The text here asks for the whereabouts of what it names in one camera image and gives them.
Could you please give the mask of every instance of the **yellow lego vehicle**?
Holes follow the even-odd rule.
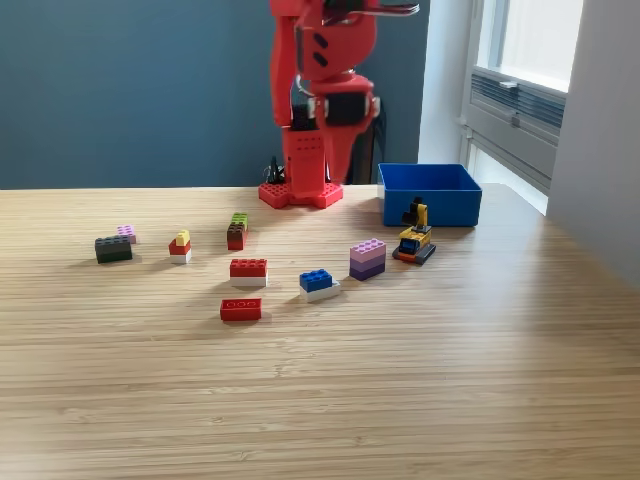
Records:
[[[422,198],[416,197],[409,211],[402,215],[402,223],[411,225],[400,234],[400,245],[393,252],[393,258],[408,263],[424,265],[433,255],[436,246],[431,244],[431,227],[427,226],[427,206]]]

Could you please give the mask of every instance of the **blue plastic bin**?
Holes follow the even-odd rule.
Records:
[[[478,224],[482,189],[462,165],[381,163],[378,173],[384,225],[403,225],[402,213],[415,197],[429,208],[432,227]]]

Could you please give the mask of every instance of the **window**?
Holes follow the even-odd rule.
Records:
[[[492,0],[478,65],[567,92],[583,0]]]
[[[467,167],[478,148],[548,193],[582,3],[474,0],[461,115]]]

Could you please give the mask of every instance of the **lego excavator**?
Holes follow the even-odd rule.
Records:
[[[343,196],[356,137],[380,113],[373,83],[353,71],[373,50],[376,16],[413,15],[420,7],[379,0],[270,2],[276,20],[271,96],[284,169],[272,161],[259,196],[273,208],[327,208]],[[294,80],[309,97],[307,105],[292,106]]]
[[[393,258],[407,263],[424,265],[436,251],[431,243],[431,227],[427,226],[428,209],[422,198],[416,197],[409,211],[402,214],[402,223],[411,225],[400,234],[400,245],[393,251]]]

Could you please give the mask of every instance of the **red robot arm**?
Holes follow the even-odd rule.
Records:
[[[373,83],[353,68],[373,50],[376,15],[406,16],[418,9],[381,6],[378,0],[271,0],[276,19],[271,95],[275,122],[282,127],[286,184],[263,184],[260,198],[275,208],[288,203],[324,208],[342,198],[342,187],[325,184],[326,168],[333,182],[344,182],[353,143],[380,110]],[[308,82],[312,96],[302,122],[295,121],[291,106],[296,74]]]

